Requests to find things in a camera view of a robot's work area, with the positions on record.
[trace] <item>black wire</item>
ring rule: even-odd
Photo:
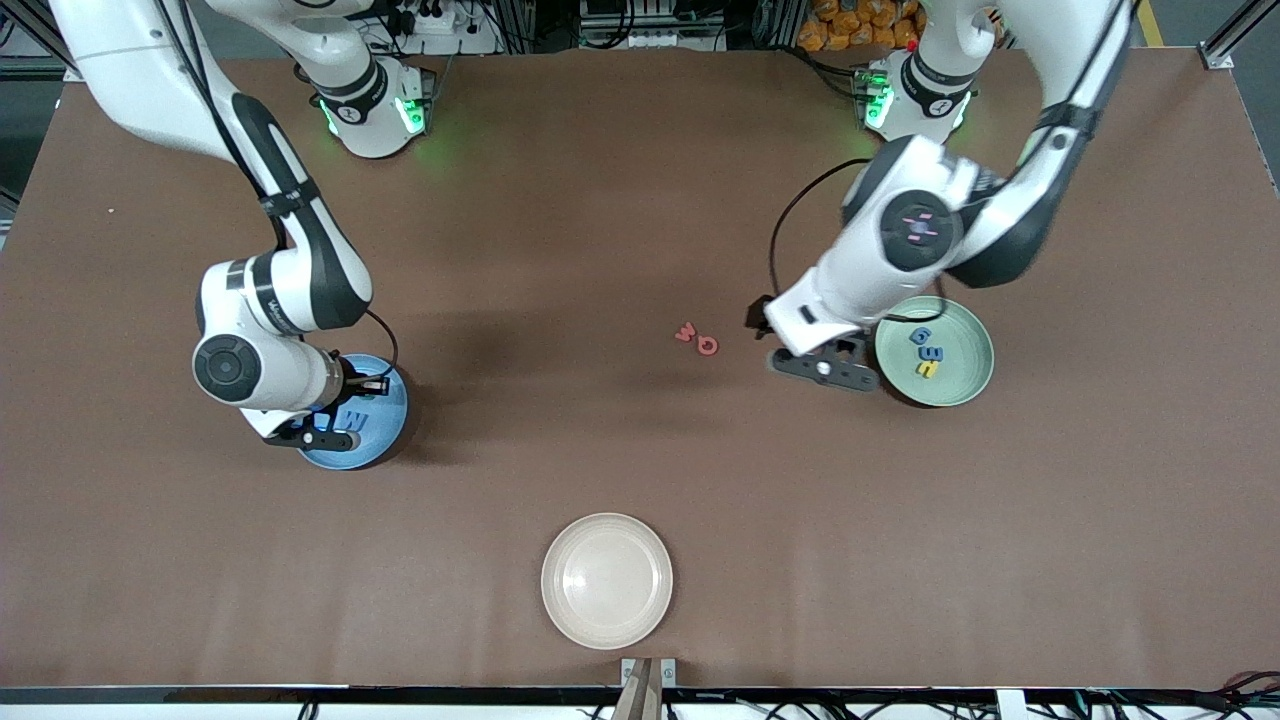
[[[888,706],[893,705],[895,702],[897,702],[897,700],[891,700],[891,701],[886,702],[884,705],[881,705],[879,707],[873,707],[867,715],[863,715],[863,720],[872,720],[872,717],[874,717],[876,715],[879,715],[879,712],[882,710],[887,708]]]
[[[1231,693],[1235,693],[1235,694],[1262,694],[1262,693],[1268,693],[1268,692],[1276,692],[1274,689],[1271,689],[1271,691],[1261,691],[1258,693],[1238,693],[1236,692],[1240,688],[1244,688],[1247,685],[1252,685],[1253,683],[1257,683],[1258,680],[1266,680],[1267,678],[1280,678],[1280,671],[1277,671],[1277,670],[1270,670],[1270,671],[1266,671],[1266,673],[1253,673],[1253,674],[1251,674],[1251,675],[1248,675],[1245,678],[1242,678],[1240,680],[1236,680],[1236,682],[1234,682],[1234,683],[1231,683],[1229,685],[1222,685],[1222,688],[1220,688],[1213,694],[1231,694]]]
[[[788,707],[791,705],[794,705],[794,706],[799,707],[800,710],[803,710],[804,714],[808,715],[812,720],[822,720],[820,717],[818,717],[817,712],[814,712],[813,710],[809,710],[809,706],[806,706],[803,702],[780,702],[773,710],[769,711],[768,715],[764,716],[764,720],[777,720],[778,719],[778,712],[781,712],[783,707]]]
[[[946,714],[947,714],[947,715],[950,715],[951,717],[955,717],[955,720],[969,720],[969,719],[968,719],[968,717],[965,717],[964,715],[960,715],[960,712],[959,712],[959,707],[960,707],[960,706],[956,706],[956,710],[955,710],[955,711],[952,711],[952,710],[947,710],[946,707],[943,707],[943,706],[941,706],[941,705],[938,705],[938,703],[936,703],[936,702],[927,702],[925,705],[928,705],[929,707],[932,707],[932,708],[934,708],[934,710],[941,710],[942,712],[946,712]]]
[[[303,702],[302,707],[298,710],[298,720],[316,720],[319,716],[320,703],[314,700]]]
[[[390,13],[393,9],[394,6],[389,9],[388,13]],[[381,14],[376,17],[378,17],[378,23],[383,26],[383,29],[387,31],[387,37],[389,37],[392,41],[392,51],[381,53],[381,55],[389,55],[392,58],[396,58],[397,60],[403,60],[404,58],[408,58],[408,55],[404,54],[404,50],[399,46],[399,37],[392,33],[392,26],[387,23],[387,18],[384,18]]]
[[[305,82],[307,85],[311,85],[311,78],[307,77],[307,72],[302,69],[302,64],[301,63],[293,63],[293,77],[298,78],[300,82]],[[311,97],[307,97],[307,104],[311,105],[312,108],[319,108],[320,106],[320,94],[319,92],[312,92]]]
[[[374,379],[374,380],[385,379],[388,375],[392,374],[392,370],[394,370],[396,368],[399,366],[399,341],[396,340],[396,332],[392,331],[390,325],[387,324],[387,320],[383,320],[381,318],[378,316],[378,313],[374,313],[372,310],[370,310],[370,309],[366,307],[365,309],[365,314],[369,315],[370,318],[372,318],[375,323],[378,323],[379,325],[381,325],[383,327],[383,332],[385,332],[387,337],[392,341],[392,359],[390,359],[390,363],[387,365],[387,369],[383,370],[381,373],[379,373],[376,375],[369,375],[369,377],[365,377],[365,378],[357,378],[357,379],[353,379],[353,380],[348,380],[348,382],[351,382],[351,384],[362,384],[362,383],[366,383],[366,382],[369,382],[371,379]]]
[[[822,184],[827,178],[829,178],[831,176],[838,173],[840,170],[844,170],[845,168],[849,168],[851,165],[858,165],[858,164],[865,164],[865,163],[870,163],[870,160],[867,159],[867,158],[854,158],[852,160],[845,160],[844,163],[836,165],[835,168],[831,168],[829,170],[822,173],[820,176],[818,176],[817,178],[814,178],[813,181],[810,181],[809,184],[804,186],[804,188],[799,193],[796,193],[795,197],[791,199],[791,202],[787,202],[787,206],[782,210],[782,214],[778,215],[778,222],[774,223],[774,225],[773,225],[773,233],[769,236],[769,287],[773,288],[773,296],[774,297],[777,297],[778,295],[782,295],[782,288],[778,284],[778,264],[777,264],[778,231],[782,229],[782,223],[786,222],[787,215],[790,215],[791,210],[794,210],[795,206],[801,200],[804,200],[805,195],[809,195],[809,191],[812,191],[813,188],[815,188],[819,184]],[[941,318],[942,315],[946,314],[946,311],[947,311],[947,302],[948,302],[946,291],[942,287],[942,274],[941,273],[937,277],[933,278],[933,291],[938,295],[938,299],[941,300],[941,304],[938,306],[938,310],[936,313],[933,313],[932,315],[927,315],[924,318],[908,318],[906,315],[884,315],[884,318],[882,318],[882,319],[883,320],[892,320],[892,322],[896,322],[896,323],[911,323],[911,324],[932,323],[933,320],[937,320],[938,318]],[[959,717],[959,720],[968,720],[965,717],[960,717],[959,715],[956,715],[956,717]]]
[[[819,702],[818,707],[826,710],[827,712],[831,714],[832,717],[836,717],[837,720],[863,720],[861,717],[858,716],[856,712],[849,710],[849,707],[846,707],[844,703],[832,705],[829,702]]]
[[[527,37],[525,37],[525,36],[522,36],[522,35],[520,35],[520,33],[516,33],[515,36],[509,35],[509,33],[507,32],[507,28],[502,27],[502,23],[499,23],[499,22],[497,20],[497,18],[494,18],[494,17],[493,17],[493,14],[492,14],[492,13],[489,13],[489,5],[485,5],[484,3],[476,3],[476,4],[477,4],[477,5],[480,5],[480,9],[481,9],[481,10],[484,10],[484,15],[485,15],[486,18],[489,18],[489,24],[492,24],[492,26],[493,26],[493,29],[495,29],[495,31],[500,32],[500,33],[502,33],[502,37],[503,37],[503,40],[506,40],[506,41],[507,41],[507,54],[508,54],[508,55],[511,54],[511,46],[512,46],[512,45],[516,45],[517,47],[520,46],[520,45],[518,45],[517,42],[515,42],[515,41],[512,40],[512,37],[515,37],[516,40],[520,40],[520,41],[525,42],[526,45],[532,45],[532,44],[534,44],[534,41],[532,41],[532,40],[530,40],[530,38],[527,38]]]
[[[1111,716],[1115,720],[1129,720],[1129,714],[1125,712],[1124,707],[1120,706],[1120,701],[1116,700],[1116,696],[1106,693],[1106,698],[1107,698],[1107,705],[1111,706]]]
[[[169,32],[169,37],[173,38],[174,51],[178,54],[178,59],[182,60],[182,67],[187,70],[187,76],[191,77],[192,85],[196,86],[196,92],[200,95],[201,100],[205,102],[205,108],[209,110],[210,117],[214,120],[214,128],[218,131],[219,137],[223,138],[223,145],[227,146],[227,152],[232,156],[232,161],[239,168],[241,173],[248,179],[250,186],[252,186],[253,192],[257,193],[259,200],[266,197],[266,191],[262,190],[262,184],[257,182],[253,177],[253,172],[250,169],[248,163],[241,154],[239,147],[232,138],[230,131],[227,129],[227,123],[223,122],[221,115],[218,113],[218,106],[214,104],[214,95],[209,88],[209,74],[205,72],[205,61],[202,53],[200,51],[200,41],[196,36],[195,23],[191,19],[191,9],[187,3],[182,3],[182,24],[187,33],[187,42],[191,45],[192,54],[196,60],[187,55],[187,47],[182,42],[182,36],[178,35],[178,29],[173,22],[173,17],[169,14],[169,9],[165,8],[164,0],[155,0],[156,10],[160,13],[160,18],[164,20],[165,29]],[[287,245],[284,236],[284,224],[280,223],[279,218],[269,217],[271,222],[271,229],[275,232],[275,249],[283,250]]]
[[[1149,706],[1146,706],[1146,705],[1143,705],[1143,703],[1140,703],[1140,702],[1135,702],[1135,701],[1130,700],[1130,701],[1129,701],[1129,703],[1130,703],[1130,705],[1133,705],[1134,707],[1137,707],[1139,712],[1146,712],[1147,715],[1151,715],[1151,716],[1152,716],[1152,717],[1155,717],[1156,720],[1169,720],[1169,719],[1167,719],[1167,717],[1165,717],[1164,715],[1161,715],[1161,714],[1156,712],[1156,711],[1155,711],[1155,710],[1152,710],[1152,708],[1151,708]]]
[[[868,95],[868,94],[855,94],[855,92],[852,92],[850,90],[846,90],[846,88],[841,87],[840,85],[837,85],[835,81],[832,81],[829,77],[827,77],[827,74],[833,74],[833,76],[838,76],[838,77],[842,77],[842,78],[852,78],[852,77],[855,77],[858,74],[855,70],[851,70],[851,69],[847,69],[847,68],[837,68],[835,65],[828,65],[826,63],[819,63],[818,60],[814,60],[813,56],[809,55],[809,51],[805,50],[804,47],[791,47],[788,45],[773,45],[773,46],[768,47],[768,50],[780,50],[780,51],[786,53],[787,55],[791,55],[792,58],[800,60],[801,63],[809,65],[813,69],[813,72],[818,74],[818,78],[823,82],[823,85],[826,85],[836,95],[838,95],[838,96],[841,96],[841,97],[844,97],[846,100],[860,100],[860,99],[870,99],[870,97],[873,97],[872,95]]]
[[[838,173],[840,170],[844,170],[845,168],[850,168],[852,165],[865,164],[865,163],[870,163],[870,159],[868,159],[868,158],[854,158],[852,160],[845,160],[844,163],[841,163],[838,165],[836,165],[835,168],[827,170],[826,173],[822,173],[820,176],[818,176],[817,178],[814,178],[812,182],[809,182],[809,184],[804,186],[804,190],[801,190],[799,193],[796,193],[796,196],[791,199],[791,202],[787,202],[787,206],[786,206],[786,209],[782,210],[782,214],[778,215],[778,222],[774,223],[774,225],[773,225],[773,234],[769,237],[769,286],[773,288],[773,296],[774,297],[777,297],[778,295],[782,295],[782,288],[778,287],[778,266],[777,266],[778,231],[782,229],[782,223],[786,222],[787,215],[790,215],[791,210],[801,200],[804,200],[805,195],[809,195],[809,191],[812,191],[813,188],[815,188],[819,184],[822,184],[823,181],[826,181],[831,176]]]
[[[628,12],[630,12],[630,20],[627,19]],[[631,31],[635,29],[635,27],[636,27],[635,0],[626,0],[626,4],[623,4],[622,6],[622,14],[618,15],[618,29],[613,31],[613,37],[608,42],[605,42],[604,45],[595,45],[590,40],[586,40],[585,37],[579,37],[577,41],[593,50],[612,50],[618,45],[622,45],[631,35]]]
[[[1027,712],[1033,712],[1036,715],[1039,715],[1041,717],[1052,717],[1053,720],[1062,720],[1062,716],[1059,715],[1057,712],[1053,712],[1052,707],[1047,705],[1043,705],[1041,707],[1043,707],[1044,710],[1036,710],[1034,707],[1027,706]]]

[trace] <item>green led light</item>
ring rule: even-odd
[[[969,106],[969,100],[973,99],[973,92],[965,92],[964,100],[960,101],[960,109],[956,110],[956,122],[951,126],[951,129],[960,127],[964,122],[964,109]]]
[[[399,110],[401,119],[404,120],[404,129],[407,129],[411,135],[417,135],[426,127],[426,122],[422,117],[422,106],[416,100],[406,102],[397,97],[396,109]]]
[[[890,87],[881,92],[879,97],[867,104],[867,124],[873,128],[883,126],[884,117],[888,115],[888,109],[892,104],[893,88]]]
[[[324,104],[324,100],[320,101],[320,109],[324,110],[324,117],[329,120],[329,132],[333,133],[334,137],[338,137],[338,126],[333,123],[333,115],[329,114],[329,106]]]

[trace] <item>floor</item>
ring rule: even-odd
[[[1140,27],[1147,45],[1194,45],[1208,37],[1243,0],[1148,0],[1151,17]],[[204,0],[191,0],[219,58],[279,58],[283,51],[248,27],[211,12]],[[1233,53],[1234,76],[1244,106],[1253,120],[1265,161],[1280,165],[1280,13],[1267,17]],[[0,46],[0,55],[9,45]],[[19,192],[27,184],[45,129],[54,113],[61,83],[0,82],[0,187]],[[0,208],[0,247],[5,220]]]

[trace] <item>brown tabletop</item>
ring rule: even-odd
[[[1219,685],[1280,664],[1280,204],[1229,74],[1138,51],[1043,255],[955,296],[977,401],[765,373],[741,327],[805,182],[876,145],[780,54],[467,58],[435,128],[365,161],[287,63],[229,64],[358,246],[415,434],[339,474],[191,378],[204,269],[269,247],[234,168],[68,87],[0,254],[0,683]],[[954,147],[1007,172],[1039,105],[997,53]],[[781,238],[790,282],[852,173]],[[673,333],[719,341],[699,356]],[[312,336],[385,354],[376,325]],[[543,610],[598,511],[677,584],[634,648]]]

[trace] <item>white plate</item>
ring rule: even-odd
[[[564,528],[543,561],[543,603],[564,637],[618,650],[667,614],[675,578],[662,539],[635,518],[588,515]]]

